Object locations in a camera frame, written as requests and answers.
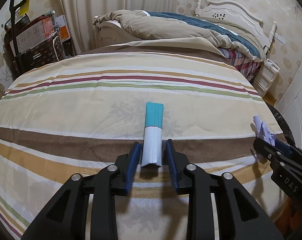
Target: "yellow label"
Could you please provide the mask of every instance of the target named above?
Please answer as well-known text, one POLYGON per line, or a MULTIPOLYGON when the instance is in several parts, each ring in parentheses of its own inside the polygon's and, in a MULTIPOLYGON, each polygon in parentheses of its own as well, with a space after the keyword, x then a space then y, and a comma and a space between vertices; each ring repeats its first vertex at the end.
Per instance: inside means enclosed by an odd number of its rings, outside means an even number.
POLYGON ((20 16, 26 14, 28 12, 29 7, 30 7, 30 0, 26 0, 26 2, 20 7, 18 14, 20 16))

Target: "crumpled paper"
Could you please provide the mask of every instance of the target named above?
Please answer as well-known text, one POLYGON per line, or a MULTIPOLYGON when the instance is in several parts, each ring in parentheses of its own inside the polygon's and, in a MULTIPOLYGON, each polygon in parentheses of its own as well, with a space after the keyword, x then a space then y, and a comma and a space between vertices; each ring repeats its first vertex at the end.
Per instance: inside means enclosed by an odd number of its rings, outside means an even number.
POLYGON ((253 117, 253 122, 257 128, 257 137, 267 143, 270 143, 272 146, 275 146, 276 134, 269 131, 269 127, 267 126, 265 120, 261 122, 260 117, 256 115, 253 117))

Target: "power outlet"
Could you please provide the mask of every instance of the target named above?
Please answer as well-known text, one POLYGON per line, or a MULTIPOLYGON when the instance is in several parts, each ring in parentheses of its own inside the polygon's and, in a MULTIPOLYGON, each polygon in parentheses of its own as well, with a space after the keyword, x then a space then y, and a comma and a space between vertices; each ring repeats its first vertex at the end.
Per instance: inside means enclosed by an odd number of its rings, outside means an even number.
POLYGON ((281 43, 283 43, 284 45, 287 43, 287 41, 285 40, 284 37, 280 36, 278 33, 275 33, 274 37, 280 41, 281 43))

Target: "white cord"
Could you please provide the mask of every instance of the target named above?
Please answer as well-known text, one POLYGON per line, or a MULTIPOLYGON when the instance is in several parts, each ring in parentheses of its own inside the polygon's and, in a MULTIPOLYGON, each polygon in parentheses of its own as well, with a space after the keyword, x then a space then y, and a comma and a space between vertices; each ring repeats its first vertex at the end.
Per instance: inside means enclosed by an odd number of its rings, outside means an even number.
POLYGON ((53 39, 53 49, 54 49, 54 52, 55 52, 55 56, 57 58, 57 61, 60 61, 58 56, 57 56, 57 53, 56 53, 56 50, 55 50, 55 46, 54 46, 54 43, 55 43, 55 40, 58 38, 58 36, 56 36, 54 39, 53 39))

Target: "metal bolt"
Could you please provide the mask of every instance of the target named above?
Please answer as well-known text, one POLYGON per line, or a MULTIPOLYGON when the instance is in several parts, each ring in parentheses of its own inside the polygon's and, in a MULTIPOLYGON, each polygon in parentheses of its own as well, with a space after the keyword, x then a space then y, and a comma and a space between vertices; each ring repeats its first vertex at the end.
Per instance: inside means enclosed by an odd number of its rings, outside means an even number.
POLYGON ((194 164, 188 164, 187 165, 187 170, 194 171, 195 169, 196 169, 196 166, 194 164))
POLYGON ((233 175, 230 172, 224 173, 223 176, 224 176, 225 179, 232 179, 233 178, 233 175))
POLYGON ((80 180, 81 177, 82 177, 81 174, 76 173, 76 174, 72 175, 71 179, 73 181, 78 181, 78 180, 80 180))
POLYGON ((118 169, 118 167, 116 165, 110 165, 108 167, 108 171, 116 171, 118 169))

